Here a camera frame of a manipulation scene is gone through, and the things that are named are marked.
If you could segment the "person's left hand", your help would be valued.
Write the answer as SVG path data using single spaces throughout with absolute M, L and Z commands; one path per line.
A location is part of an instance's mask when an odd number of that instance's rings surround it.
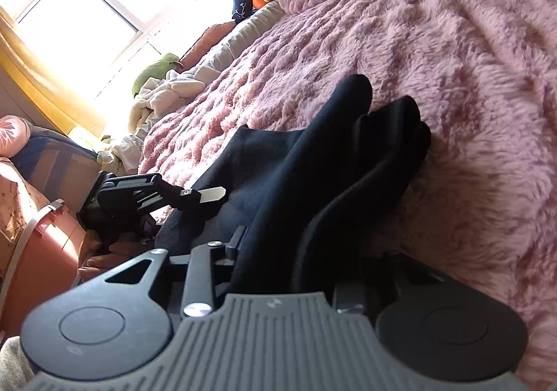
M 108 251 L 104 254 L 100 253 L 100 249 L 100 245 L 94 245 L 84 254 L 84 259 L 77 269 L 77 275 L 82 282 L 90 281 L 98 275 L 145 253 L 150 247 L 139 242 L 120 241 L 110 245 Z

